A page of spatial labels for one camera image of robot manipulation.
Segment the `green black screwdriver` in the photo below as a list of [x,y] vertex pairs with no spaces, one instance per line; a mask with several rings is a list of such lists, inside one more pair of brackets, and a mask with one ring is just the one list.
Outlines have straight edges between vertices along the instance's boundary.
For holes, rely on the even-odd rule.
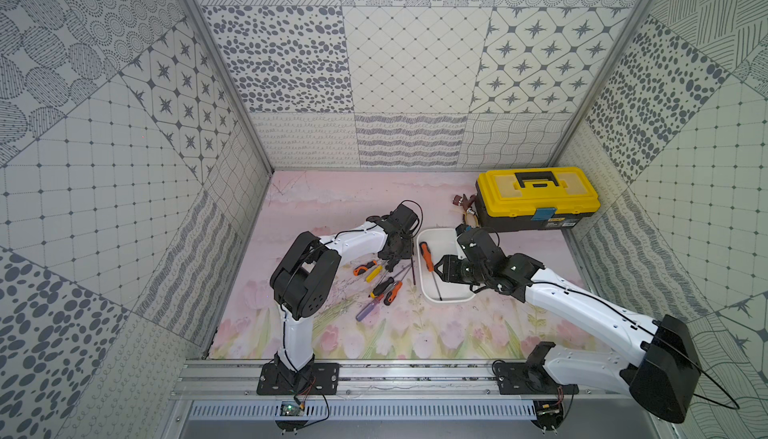
[[398,267],[397,267],[397,268],[396,268],[394,271],[392,271],[391,273],[389,273],[389,274],[386,276],[386,278],[387,278],[387,279],[394,279],[394,280],[397,280],[397,279],[398,279],[400,276],[402,276],[402,275],[403,275],[403,274],[405,274],[407,271],[409,271],[409,270],[410,270],[410,267],[411,267],[411,264],[410,264],[409,262],[406,262],[404,265],[402,265],[402,266],[398,266]]

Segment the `purple handled screwdriver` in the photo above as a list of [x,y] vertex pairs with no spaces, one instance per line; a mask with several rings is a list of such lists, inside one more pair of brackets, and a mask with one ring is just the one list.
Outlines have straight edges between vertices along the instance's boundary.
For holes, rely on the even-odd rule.
[[355,316],[358,322],[362,322],[368,315],[370,315],[376,307],[382,302],[381,298],[374,298],[368,302]]

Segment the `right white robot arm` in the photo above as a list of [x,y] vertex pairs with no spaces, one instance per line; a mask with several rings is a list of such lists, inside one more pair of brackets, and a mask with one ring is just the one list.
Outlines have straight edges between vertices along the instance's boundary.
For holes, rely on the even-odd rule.
[[428,271],[444,283],[493,291],[546,309],[609,346],[607,353],[540,343],[527,366],[555,383],[625,394],[669,423],[685,421],[703,370],[688,326],[680,319],[637,313],[575,285],[523,253],[506,254],[488,231],[464,228],[453,251],[434,259],[419,244]]

